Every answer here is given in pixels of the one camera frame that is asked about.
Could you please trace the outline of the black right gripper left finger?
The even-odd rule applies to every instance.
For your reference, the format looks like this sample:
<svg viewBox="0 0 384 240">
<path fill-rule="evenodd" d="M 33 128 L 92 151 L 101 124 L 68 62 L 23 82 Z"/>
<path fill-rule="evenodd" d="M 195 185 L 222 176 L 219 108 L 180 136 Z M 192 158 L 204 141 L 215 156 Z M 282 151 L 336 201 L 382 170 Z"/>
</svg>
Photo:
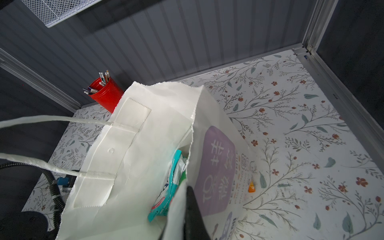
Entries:
<svg viewBox="0 0 384 240">
<path fill-rule="evenodd" d="M 182 240 L 183 239 L 183 230 L 164 230 L 162 233 L 161 240 Z"/>
</svg>

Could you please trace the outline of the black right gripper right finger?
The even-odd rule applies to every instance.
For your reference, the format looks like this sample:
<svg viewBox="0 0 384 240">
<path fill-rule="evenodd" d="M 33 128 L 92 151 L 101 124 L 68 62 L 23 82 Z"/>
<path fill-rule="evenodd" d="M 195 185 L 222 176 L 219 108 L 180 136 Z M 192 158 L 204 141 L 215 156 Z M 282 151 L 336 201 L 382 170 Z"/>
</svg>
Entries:
<svg viewBox="0 0 384 240">
<path fill-rule="evenodd" d="M 187 187 L 183 240 L 210 240 L 192 187 Z"/>
</svg>

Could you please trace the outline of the teal snack packet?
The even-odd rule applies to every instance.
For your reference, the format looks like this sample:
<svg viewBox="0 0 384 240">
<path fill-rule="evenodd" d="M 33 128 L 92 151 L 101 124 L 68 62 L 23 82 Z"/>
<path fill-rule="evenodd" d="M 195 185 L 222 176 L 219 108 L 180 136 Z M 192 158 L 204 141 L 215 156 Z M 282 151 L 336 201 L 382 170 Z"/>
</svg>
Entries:
<svg viewBox="0 0 384 240">
<path fill-rule="evenodd" d="M 180 183 L 186 178 L 186 162 L 181 150 L 177 150 L 168 171 L 163 190 L 153 204 L 148 221 L 152 222 L 157 216 L 167 216 L 173 197 L 179 188 Z"/>
</svg>

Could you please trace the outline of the white printed paper bag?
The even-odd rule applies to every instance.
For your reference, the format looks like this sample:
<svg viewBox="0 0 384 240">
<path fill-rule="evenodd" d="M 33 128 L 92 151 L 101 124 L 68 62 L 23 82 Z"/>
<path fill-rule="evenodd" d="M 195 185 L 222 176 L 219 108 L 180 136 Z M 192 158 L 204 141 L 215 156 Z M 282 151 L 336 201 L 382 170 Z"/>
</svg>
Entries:
<svg viewBox="0 0 384 240">
<path fill-rule="evenodd" d="M 76 176 L 59 240 L 160 240 L 183 230 L 193 188 L 210 240 L 229 240 L 243 213 L 256 154 L 207 88 L 133 83 L 89 149 L 80 171 L 35 158 L 2 159 Z M 168 215 L 148 221 L 177 150 L 186 162 Z"/>
</svg>

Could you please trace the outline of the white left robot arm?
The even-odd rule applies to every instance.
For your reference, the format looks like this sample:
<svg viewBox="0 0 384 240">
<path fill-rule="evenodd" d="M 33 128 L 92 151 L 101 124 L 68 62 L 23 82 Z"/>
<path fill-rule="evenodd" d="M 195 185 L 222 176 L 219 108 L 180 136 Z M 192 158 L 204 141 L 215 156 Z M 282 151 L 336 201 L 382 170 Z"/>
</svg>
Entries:
<svg viewBox="0 0 384 240">
<path fill-rule="evenodd" d="M 1 239 L 54 240 L 76 176 L 1 160 Z"/>
</svg>

